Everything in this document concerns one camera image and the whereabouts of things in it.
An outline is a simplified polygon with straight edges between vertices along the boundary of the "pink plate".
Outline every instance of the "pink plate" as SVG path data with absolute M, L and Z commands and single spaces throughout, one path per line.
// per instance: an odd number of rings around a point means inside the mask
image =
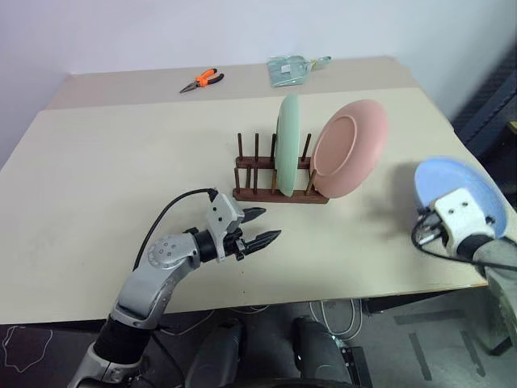
M 355 190 L 375 167 L 387 136 L 388 117 L 377 101 L 361 99 L 339 109 L 314 147 L 314 187 L 327 198 Z

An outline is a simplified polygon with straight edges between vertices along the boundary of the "white wall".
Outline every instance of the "white wall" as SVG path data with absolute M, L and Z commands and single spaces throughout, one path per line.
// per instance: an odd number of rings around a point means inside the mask
M 511 45 L 515 0 L 5 0 L 0 166 L 66 73 L 392 55 L 452 118 Z

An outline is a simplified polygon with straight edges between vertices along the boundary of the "transparent package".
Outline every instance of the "transparent package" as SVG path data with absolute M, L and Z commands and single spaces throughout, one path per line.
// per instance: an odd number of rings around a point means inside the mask
M 271 86 L 300 85 L 307 80 L 309 73 L 329 64 L 331 57 L 306 60 L 301 55 L 273 57 L 267 62 Z

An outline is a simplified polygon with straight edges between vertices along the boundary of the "white cable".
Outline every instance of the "white cable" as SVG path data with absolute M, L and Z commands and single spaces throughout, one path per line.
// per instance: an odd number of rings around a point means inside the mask
M 340 331 L 340 332 L 334 332 L 334 331 L 332 331 L 330 329 L 329 323 L 328 323 L 328 321 L 326 319 L 325 305 L 323 304 L 323 302 L 324 301 L 320 301 L 320 306 L 322 308 L 323 324 L 325 325 L 326 330 L 328 330 L 329 333 L 332 334 L 332 335 L 343 335 L 343 334 L 348 333 L 352 329 L 352 327 L 354 326 L 354 321 L 355 321 L 355 307 L 354 307 L 353 300 L 352 299 L 350 300 L 351 307 L 352 307 L 352 319 L 351 319 L 351 322 L 350 322 L 350 326 L 345 331 Z M 310 308 L 310 312 L 311 312 L 314 320 L 316 320 L 316 322 L 320 323 L 319 319 L 317 318 L 316 314 L 314 313 L 314 308 L 313 308 L 313 303 L 312 302 L 309 302 L 309 308 Z M 351 335 L 348 338 L 341 338 L 341 340 L 344 340 L 344 341 L 352 340 L 353 338 L 355 338 L 359 334 L 359 332 L 361 331 L 362 327 L 363 327 L 363 301 L 360 299 L 359 300 L 359 326 L 357 327 L 357 330 L 355 331 L 355 333 L 353 335 Z
M 328 321 L 326 320 L 326 314 L 325 314 L 325 306 L 323 305 L 323 301 L 320 301 L 320 307 L 322 308 L 322 315 L 323 315 L 323 322 L 325 323 L 325 326 L 330 334 L 332 335 L 344 335 L 348 333 L 350 330 L 352 330 L 354 326 L 355 321 L 355 307 L 354 307 L 354 301 L 350 300 L 350 307 L 352 308 L 352 319 L 350 320 L 350 325 L 348 325 L 347 329 L 345 331 L 332 331 L 330 329 L 330 325 Z
M 9 344 L 9 341 L 11 340 L 11 337 L 13 336 L 13 333 L 15 332 L 16 330 L 16 327 L 20 327 L 20 328 L 25 328 L 25 327 L 21 327 L 21 326 L 11 326 L 7 329 L 7 333 L 6 333 L 6 337 L 3 339 L 2 341 L 2 349 L 3 349 L 3 354 L 4 354 L 4 357 L 3 357 L 3 366 L 5 366 L 6 368 L 14 368 L 16 369 L 16 372 L 18 373 L 23 373 L 25 372 L 27 369 L 29 369 L 30 367 L 32 367 L 33 365 L 36 365 L 38 362 L 40 362 L 41 360 L 44 359 L 45 357 L 45 352 L 47 352 L 47 347 L 48 347 L 48 344 L 50 344 L 50 340 L 52 339 L 52 337 L 54 336 L 54 331 L 50 331 L 50 336 L 49 338 L 47 339 L 47 343 L 45 344 L 44 348 L 43 348 L 43 353 L 41 354 L 41 357 L 38 358 L 36 361 L 32 362 L 31 364 L 27 365 L 25 368 L 23 369 L 19 369 L 17 365 L 9 365 L 7 364 L 7 345 Z
M 210 311 L 208 313 L 208 315 L 206 317 L 204 317 L 203 319 L 201 319 L 199 322 L 197 322 L 194 325 L 190 326 L 188 329 L 180 331 L 179 333 L 174 333 L 172 331 L 167 331 L 165 329 L 160 329 L 160 332 L 163 333 L 163 334 L 171 335 L 171 336 L 180 336 L 180 335 L 187 334 L 189 331 L 194 330 L 196 327 L 198 327 L 201 323 L 207 321 L 213 315 L 213 313 L 215 313 L 215 312 L 216 312 L 215 310 Z
M 363 300 L 359 299 L 359 326 L 357 327 L 357 330 L 355 331 L 354 334 L 352 334 L 348 338 L 342 338 L 342 340 L 350 341 L 350 340 L 354 339 L 361 332 L 361 327 L 363 327 Z
M 242 311 L 242 310 L 234 309 L 232 307 L 229 307 L 228 310 L 235 311 L 236 313 L 239 313 L 239 314 L 258 314 L 258 313 L 262 313 L 263 311 L 267 310 L 269 308 L 269 305 L 265 305 L 264 307 L 261 307 L 260 309 L 257 309 L 256 307 L 253 307 L 253 306 L 251 306 L 250 308 L 253 309 L 254 311 Z

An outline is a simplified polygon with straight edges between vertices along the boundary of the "wooden peg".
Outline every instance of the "wooden peg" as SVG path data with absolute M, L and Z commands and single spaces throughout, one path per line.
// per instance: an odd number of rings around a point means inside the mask
M 275 194 L 276 191 L 276 170 L 273 170 L 273 176 L 271 177 L 271 194 Z
M 242 135 L 240 133 L 237 134 L 237 141 L 239 143 L 239 160 L 242 160 Z
M 310 175 L 309 184 L 307 185 L 307 189 L 305 190 L 305 195 L 308 195 L 313 188 L 314 178 L 316 178 L 316 169 L 313 170 L 313 173 Z
M 235 167 L 233 172 L 235 172 L 235 189 L 237 192 L 241 192 L 241 185 L 239 184 L 239 169 Z
M 256 167 L 253 172 L 253 193 L 257 194 L 257 183 L 259 182 L 259 169 Z
M 275 160 L 275 144 L 276 144 L 276 133 L 273 133 L 273 138 L 271 139 L 271 157 L 270 157 L 270 160 L 272 162 Z
M 305 156 L 307 155 L 307 150 L 309 149 L 309 143 L 310 143 L 310 137 L 312 135 L 309 133 L 307 135 L 307 139 L 305 140 L 305 147 L 304 147 L 304 153 L 301 155 L 301 161 L 304 162 L 305 161 Z
M 251 185 L 251 167 L 246 168 L 246 188 Z
M 259 161 L 259 134 L 255 134 L 255 161 Z

